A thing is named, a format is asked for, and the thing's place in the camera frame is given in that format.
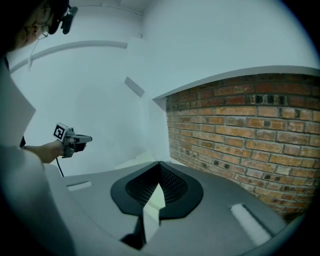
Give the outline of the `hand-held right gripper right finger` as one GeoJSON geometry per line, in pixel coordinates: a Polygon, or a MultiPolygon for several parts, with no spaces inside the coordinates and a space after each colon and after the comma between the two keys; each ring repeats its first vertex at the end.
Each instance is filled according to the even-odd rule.
{"type": "Polygon", "coordinates": [[[234,217],[231,207],[244,205],[273,237],[286,222],[273,209],[237,183],[221,176],[170,163],[195,178],[203,198],[185,218],[163,220],[146,244],[152,256],[238,256],[256,245],[234,217]]]}

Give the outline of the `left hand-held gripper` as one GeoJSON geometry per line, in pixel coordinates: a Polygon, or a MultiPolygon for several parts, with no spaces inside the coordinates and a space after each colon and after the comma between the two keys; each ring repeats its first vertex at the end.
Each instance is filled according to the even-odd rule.
{"type": "Polygon", "coordinates": [[[63,123],[57,123],[53,136],[62,143],[63,158],[71,158],[74,152],[81,152],[85,149],[87,143],[92,141],[91,136],[75,134],[72,127],[63,123]]]}

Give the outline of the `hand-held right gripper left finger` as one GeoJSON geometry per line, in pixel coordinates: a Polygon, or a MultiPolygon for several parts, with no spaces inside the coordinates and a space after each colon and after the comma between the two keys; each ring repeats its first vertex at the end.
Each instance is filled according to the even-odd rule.
{"type": "Polygon", "coordinates": [[[85,213],[114,238],[120,240],[135,231],[138,217],[120,211],[111,197],[111,187],[122,177],[150,164],[144,162],[111,171],[65,176],[63,180],[85,213]]]}

